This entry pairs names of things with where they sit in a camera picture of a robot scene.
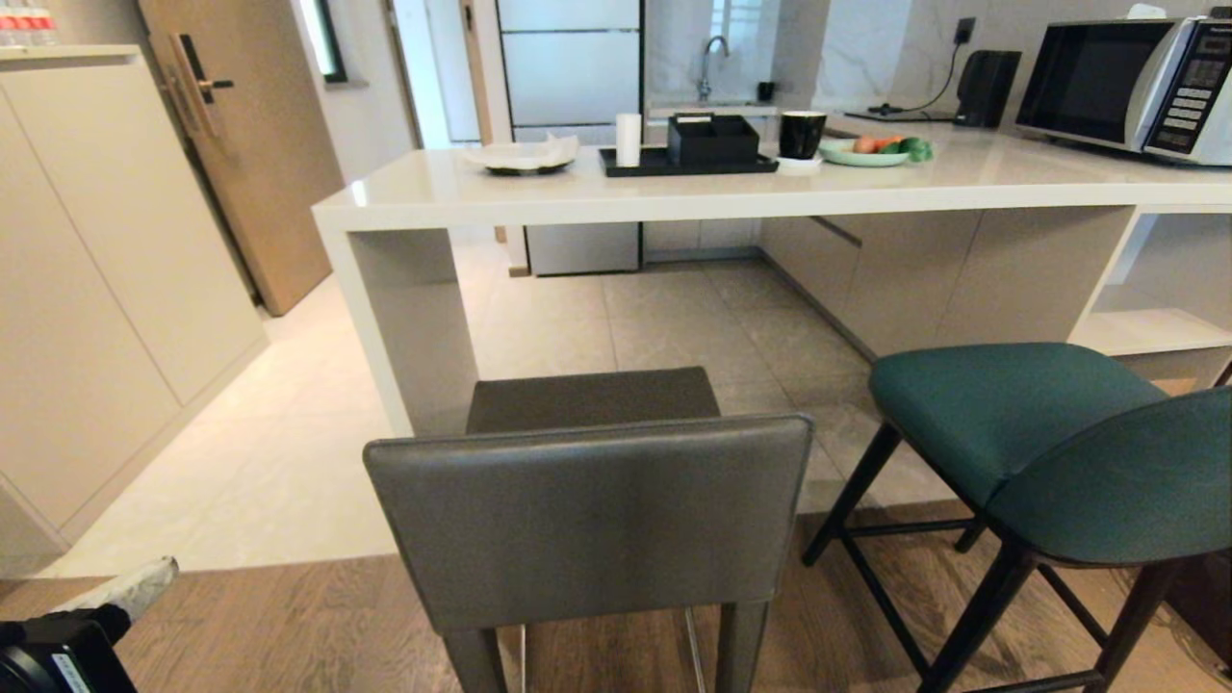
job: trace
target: refrigerator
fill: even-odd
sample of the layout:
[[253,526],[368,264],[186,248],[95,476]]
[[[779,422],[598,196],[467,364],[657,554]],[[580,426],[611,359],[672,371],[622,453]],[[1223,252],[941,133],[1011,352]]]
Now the refrigerator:
[[[498,0],[515,142],[547,133],[615,147],[616,113],[642,111],[641,0]],[[641,224],[526,227],[536,275],[633,271]]]

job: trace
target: black mug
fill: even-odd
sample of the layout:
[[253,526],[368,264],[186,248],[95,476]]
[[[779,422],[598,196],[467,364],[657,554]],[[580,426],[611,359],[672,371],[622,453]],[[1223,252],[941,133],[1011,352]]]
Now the black mug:
[[779,155],[787,159],[812,159],[825,129],[821,111],[784,111],[779,122]]

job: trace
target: bar stool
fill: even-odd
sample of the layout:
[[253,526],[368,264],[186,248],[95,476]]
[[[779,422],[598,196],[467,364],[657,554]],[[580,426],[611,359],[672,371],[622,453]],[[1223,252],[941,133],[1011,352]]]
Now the bar stool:
[[812,420],[718,418],[700,367],[479,382],[467,437],[375,441],[377,497],[467,693],[495,628],[722,604],[716,689],[753,684]]
[[[838,539],[885,613],[922,693],[949,691],[1036,570],[1100,645],[1090,670],[988,688],[1046,692],[1111,686],[1168,592],[1181,559],[1232,545],[1232,388],[1169,398],[1112,359],[1068,344],[1000,344],[896,354],[870,390],[883,416],[859,466],[803,555]],[[968,520],[846,528],[901,440],[973,511]],[[1002,546],[930,663],[857,536],[984,529]],[[1052,566],[1141,566],[1105,633]]]

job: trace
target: faucet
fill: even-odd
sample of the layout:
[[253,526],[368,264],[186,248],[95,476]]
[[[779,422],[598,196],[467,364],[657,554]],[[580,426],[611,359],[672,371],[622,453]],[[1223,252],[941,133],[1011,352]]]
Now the faucet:
[[727,39],[722,36],[711,36],[710,41],[706,42],[706,48],[701,52],[701,81],[697,83],[697,101],[702,104],[710,100],[710,49],[715,47],[716,41],[723,47],[724,58],[732,55],[731,49],[727,48]]

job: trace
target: wall outlet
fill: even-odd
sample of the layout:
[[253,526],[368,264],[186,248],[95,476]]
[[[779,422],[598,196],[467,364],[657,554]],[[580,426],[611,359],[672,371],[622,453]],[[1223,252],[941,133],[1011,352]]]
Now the wall outlet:
[[971,35],[976,31],[976,17],[963,17],[958,20],[958,28],[954,31],[954,44],[962,46],[971,42]]

